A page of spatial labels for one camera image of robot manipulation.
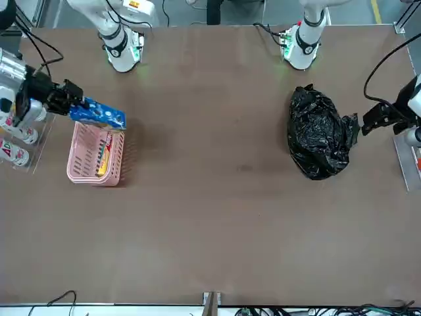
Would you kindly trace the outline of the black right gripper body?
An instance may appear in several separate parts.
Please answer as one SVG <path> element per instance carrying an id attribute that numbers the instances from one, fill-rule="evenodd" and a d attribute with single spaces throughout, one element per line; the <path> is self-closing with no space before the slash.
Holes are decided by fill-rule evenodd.
<path id="1" fill-rule="evenodd" d="M 45 105 L 48 111 L 53 111 L 48 100 L 55 86 L 51 78 L 29 65 L 25 66 L 25 71 L 24 81 L 18 90 L 18 110 L 27 111 L 30 99 L 35 99 Z"/>

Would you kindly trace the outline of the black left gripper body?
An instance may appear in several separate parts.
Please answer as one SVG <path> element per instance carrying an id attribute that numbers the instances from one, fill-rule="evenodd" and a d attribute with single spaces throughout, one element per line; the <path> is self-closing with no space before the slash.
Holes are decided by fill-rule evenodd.
<path id="1" fill-rule="evenodd" d="M 420 124 L 420 77 L 414 77 L 400 90 L 395 106 L 409 122 Z"/>

